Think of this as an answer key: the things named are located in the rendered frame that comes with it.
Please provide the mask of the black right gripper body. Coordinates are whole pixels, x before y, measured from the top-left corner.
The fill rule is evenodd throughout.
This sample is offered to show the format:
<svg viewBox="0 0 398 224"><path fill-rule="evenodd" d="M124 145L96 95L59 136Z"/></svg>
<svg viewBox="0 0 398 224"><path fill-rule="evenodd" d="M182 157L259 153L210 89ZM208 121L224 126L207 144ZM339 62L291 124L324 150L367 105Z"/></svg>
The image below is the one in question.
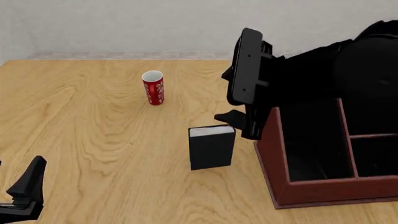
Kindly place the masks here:
<svg viewBox="0 0 398 224"><path fill-rule="evenodd" d="M246 105L244 128L241 137L250 140L260 140L271 109L270 106Z"/></svg>

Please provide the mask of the red mug with white pattern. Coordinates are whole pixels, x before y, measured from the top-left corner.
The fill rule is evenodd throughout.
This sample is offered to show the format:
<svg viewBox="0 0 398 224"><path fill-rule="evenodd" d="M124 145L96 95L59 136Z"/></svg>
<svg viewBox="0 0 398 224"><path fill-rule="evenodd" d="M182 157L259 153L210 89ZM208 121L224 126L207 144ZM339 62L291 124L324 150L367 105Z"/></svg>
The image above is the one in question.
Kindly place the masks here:
<svg viewBox="0 0 398 224"><path fill-rule="evenodd" d="M157 70L150 70L142 74L148 102L153 106L161 105L165 101L163 74Z"/></svg>

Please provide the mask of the red-brown desk caddy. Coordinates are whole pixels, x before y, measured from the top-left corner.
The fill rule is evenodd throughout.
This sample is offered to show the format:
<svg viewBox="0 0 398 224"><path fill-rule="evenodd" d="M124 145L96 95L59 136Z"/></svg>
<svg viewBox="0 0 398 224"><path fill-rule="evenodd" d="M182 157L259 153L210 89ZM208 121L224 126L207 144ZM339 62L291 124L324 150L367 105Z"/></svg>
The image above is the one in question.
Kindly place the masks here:
<svg viewBox="0 0 398 224"><path fill-rule="evenodd" d="M275 208L398 201L398 107L274 108L255 148Z"/></svg>

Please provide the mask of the black flat plate on stalk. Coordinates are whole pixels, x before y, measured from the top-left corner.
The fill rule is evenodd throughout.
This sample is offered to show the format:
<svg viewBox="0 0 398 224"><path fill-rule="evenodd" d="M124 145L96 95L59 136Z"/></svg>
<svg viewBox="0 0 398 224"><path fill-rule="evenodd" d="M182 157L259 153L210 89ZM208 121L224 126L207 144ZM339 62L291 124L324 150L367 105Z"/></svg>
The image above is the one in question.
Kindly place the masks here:
<svg viewBox="0 0 398 224"><path fill-rule="evenodd" d="M234 77L228 82L227 101L233 106L253 105L269 91L269 61L272 45L257 30L245 28L234 48L231 67Z"/></svg>

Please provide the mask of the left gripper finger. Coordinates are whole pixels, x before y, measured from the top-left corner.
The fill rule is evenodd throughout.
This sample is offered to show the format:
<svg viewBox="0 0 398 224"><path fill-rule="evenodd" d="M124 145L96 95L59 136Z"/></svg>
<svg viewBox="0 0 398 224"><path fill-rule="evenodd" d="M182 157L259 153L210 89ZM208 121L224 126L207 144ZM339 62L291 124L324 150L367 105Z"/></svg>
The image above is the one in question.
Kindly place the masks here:
<svg viewBox="0 0 398 224"><path fill-rule="evenodd" d="M6 193L13 199L13 204L44 202L43 182L47 161L42 156L35 156L21 177Z"/></svg>

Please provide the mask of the black book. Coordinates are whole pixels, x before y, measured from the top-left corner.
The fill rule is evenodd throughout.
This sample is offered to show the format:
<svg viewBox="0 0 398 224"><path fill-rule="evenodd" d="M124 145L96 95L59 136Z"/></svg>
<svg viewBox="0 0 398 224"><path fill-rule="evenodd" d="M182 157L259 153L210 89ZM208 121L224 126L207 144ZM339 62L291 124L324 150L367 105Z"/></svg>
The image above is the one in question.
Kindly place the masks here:
<svg viewBox="0 0 398 224"><path fill-rule="evenodd" d="M188 129L190 169L230 166L236 130L227 124Z"/></svg>

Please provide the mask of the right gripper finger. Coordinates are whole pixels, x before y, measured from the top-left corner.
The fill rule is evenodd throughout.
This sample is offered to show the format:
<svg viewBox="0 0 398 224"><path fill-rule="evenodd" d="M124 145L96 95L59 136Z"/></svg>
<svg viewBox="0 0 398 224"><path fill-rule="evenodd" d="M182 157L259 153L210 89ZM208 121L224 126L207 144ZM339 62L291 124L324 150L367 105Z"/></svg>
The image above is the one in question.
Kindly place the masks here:
<svg viewBox="0 0 398 224"><path fill-rule="evenodd" d="M248 128L246 114L238 110L231 110L227 113L216 114L214 115L214 119L216 121L226 123L238 130L247 130Z"/></svg>
<svg viewBox="0 0 398 224"><path fill-rule="evenodd" d="M227 80L228 82L234 77L234 68L229 67L223 74L221 75L222 79Z"/></svg>

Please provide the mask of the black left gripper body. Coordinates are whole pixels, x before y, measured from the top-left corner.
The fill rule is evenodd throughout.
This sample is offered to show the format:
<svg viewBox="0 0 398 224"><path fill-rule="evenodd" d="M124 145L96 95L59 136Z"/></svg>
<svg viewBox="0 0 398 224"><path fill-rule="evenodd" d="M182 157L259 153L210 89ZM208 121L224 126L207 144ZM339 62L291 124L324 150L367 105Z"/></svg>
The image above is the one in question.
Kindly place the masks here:
<svg viewBox="0 0 398 224"><path fill-rule="evenodd" d="M24 204L0 203L0 221L38 220L44 201L29 201Z"/></svg>

